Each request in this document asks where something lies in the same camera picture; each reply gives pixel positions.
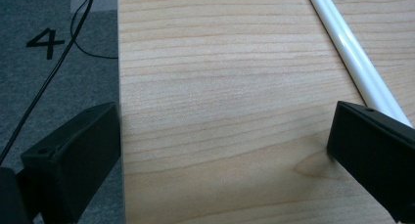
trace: gray carpet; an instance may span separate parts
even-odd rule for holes
[[[0,0],[0,150],[69,43],[70,0]],[[116,11],[91,12],[78,37],[87,51],[117,55]],[[56,30],[52,60],[46,47],[26,47],[45,28]],[[72,47],[28,118],[3,166],[15,172],[20,154],[86,108],[118,103],[118,61],[86,56]],[[121,164],[117,162],[79,223],[123,223]]]

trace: white tube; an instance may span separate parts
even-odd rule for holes
[[[332,0],[310,1],[339,51],[366,105],[412,127]]]

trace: table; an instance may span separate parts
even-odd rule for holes
[[[415,123],[415,0],[333,0]],[[325,151],[363,104],[309,0],[118,0],[127,223],[393,223]]]

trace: wooden board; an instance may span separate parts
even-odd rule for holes
[[[412,123],[415,0],[333,0]],[[127,223],[393,223],[325,152],[362,104],[309,0],[118,0]]]

